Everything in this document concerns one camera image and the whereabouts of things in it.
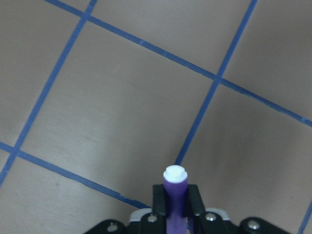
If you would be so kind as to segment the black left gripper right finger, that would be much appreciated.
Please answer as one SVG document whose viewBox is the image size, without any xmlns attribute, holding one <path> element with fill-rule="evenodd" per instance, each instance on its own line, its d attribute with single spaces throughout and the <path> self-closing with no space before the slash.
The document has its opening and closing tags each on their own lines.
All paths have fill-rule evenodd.
<svg viewBox="0 0 312 234">
<path fill-rule="evenodd" d="M 187 189 L 185 214 L 187 217 L 200 216 L 204 213 L 204 204 L 195 184 L 189 184 Z"/>
</svg>

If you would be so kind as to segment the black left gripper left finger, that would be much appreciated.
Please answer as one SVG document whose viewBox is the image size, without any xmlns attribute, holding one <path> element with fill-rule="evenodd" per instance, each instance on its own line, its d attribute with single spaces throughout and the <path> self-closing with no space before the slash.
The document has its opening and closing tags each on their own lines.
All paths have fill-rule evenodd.
<svg viewBox="0 0 312 234">
<path fill-rule="evenodd" d="M 162 184 L 153 185 L 152 213 L 163 217 L 167 216 L 167 195 Z"/>
</svg>

